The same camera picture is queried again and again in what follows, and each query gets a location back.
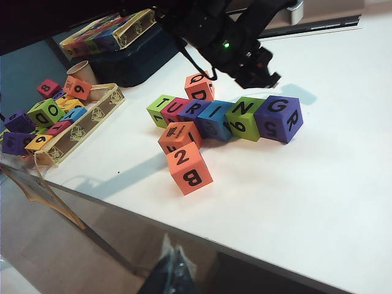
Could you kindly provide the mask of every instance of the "number 2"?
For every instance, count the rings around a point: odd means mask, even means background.
[[[177,161],[177,165],[183,164],[184,162],[187,162],[189,160],[189,158],[184,158],[185,154],[185,150],[178,150],[176,154],[174,154],[174,158],[177,158],[180,155],[180,158]]]

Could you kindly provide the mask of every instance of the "orange block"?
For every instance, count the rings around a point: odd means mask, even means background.
[[[214,85],[212,81],[200,73],[191,75],[185,80],[185,92],[189,99],[214,100]]]
[[[71,77],[70,75],[68,76],[63,88],[64,92],[81,100],[87,100],[90,89],[91,84],[86,81],[79,80],[78,78]]]
[[[165,154],[173,152],[190,142],[195,142],[197,148],[200,148],[203,143],[202,136],[200,136],[193,121],[171,122],[158,140]]]
[[[213,181],[195,142],[166,154],[170,174],[184,195]]]

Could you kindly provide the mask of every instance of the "purple block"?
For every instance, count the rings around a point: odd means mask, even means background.
[[[65,94],[66,94],[66,93],[65,93],[63,90],[60,90],[60,91],[56,92],[56,93],[53,95],[52,99],[53,99],[53,100],[57,100],[57,99],[59,99],[60,97],[64,96]]]
[[[180,121],[193,121],[195,123],[202,138],[205,138],[206,134],[200,120],[197,117],[209,104],[211,104],[210,101],[193,99],[183,110],[180,111],[180,113],[178,113]]]
[[[6,118],[4,125],[10,132],[15,133],[30,133],[36,128],[36,124],[27,116],[26,111],[23,109]]]
[[[303,125],[298,98],[269,96],[254,113],[260,136],[290,142]]]
[[[2,152],[13,155],[27,155],[25,147],[36,135],[25,133],[4,133]]]

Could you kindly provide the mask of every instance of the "pink block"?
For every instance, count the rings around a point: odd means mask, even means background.
[[[184,98],[174,98],[162,111],[160,112],[164,117],[167,124],[175,123],[179,120],[178,113],[190,102],[188,99]]]

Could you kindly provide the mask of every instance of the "foam block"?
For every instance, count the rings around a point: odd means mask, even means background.
[[[202,113],[202,111],[210,104],[210,101],[204,100],[191,100],[183,110],[178,113],[178,119],[180,121],[193,121],[198,129],[198,132],[202,136],[202,138],[206,137],[206,134],[203,131],[202,124],[198,119],[198,115]]]
[[[203,139],[193,121],[171,122],[158,140],[165,154],[173,152],[190,142],[195,142],[198,148],[203,143]]]
[[[59,121],[71,121],[72,123],[74,123],[79,118],[81,118],[86,112],[87,112],[87,109],[85,109],[85,107],[77,107],[77,108],[70,110]]]
[[[188,99],[174,98],[162,111],[160,112],[164,117],[165,122],[169,125],[179,121],[178,113],[189,103]]]
[[[25,146],[33,140],[36,135],[26,133],[6,132],[2,144],[2,152],[13,155],[26,155]]]
[[[37,87],[37,91],[44,99],[47,99],[52,98],[57,92],[61,91],[61,87],[55,81],[47,78]]]
[[[26,111],[21,109],[10,115],[4,120],[4,126],[11,132],[16,133],[30,133],[36,128],[36,124],[26,114]]]
[[[184,195],[213,181],[195,142],[166,155],[170,174]]]
[[[47,130],[46,135],[57,136],[71,124],[72,121],[58,121]]]
[[[64,85],[64,91],[66,93],[81,100],[87,100],[90,89],[91,84],[71,77],[70,75],[67,77],[66,84]]]
[[[226,112],[227,121],[234,136],[255,142],[260,139],[254,113],[264,101],[264,99],[241,97]]]
[[[65,112],[49,98],[35,104],[27,114],[39,127],[50,127],[58,122]]]
[[[161,95],[155,100],[153,103],[148,105],[147,111],[149,115],[152,117],[154,123],[158,127],[163,127],[164,129],[167,127],[167,123],[164,120],[164,117],[160,113],[171,101],[174,100],[174,96],[169,95]]]
[[[47,130],[48,130],[47,127],[36,127],[32,132],[30,132],[30,134],[32,135],[45,134]]]
[[[41,150],[52,138],[53,136],[51,135],[38,135],[24,148],[28,153],[34,154],[36,151]]]
[[[269,96],[254,116],[263,138],[284,143],[303,125],[300,100],[293,97]]]
[[[199,114],[198,121],[208,138],[227,142],[233,136],[226,118],[226,112],[233,104],[215,100]]]
[[[214,85],[212,81],[200,73],[191,75],[185,80],[185,92],[189,99],[214,100]]]

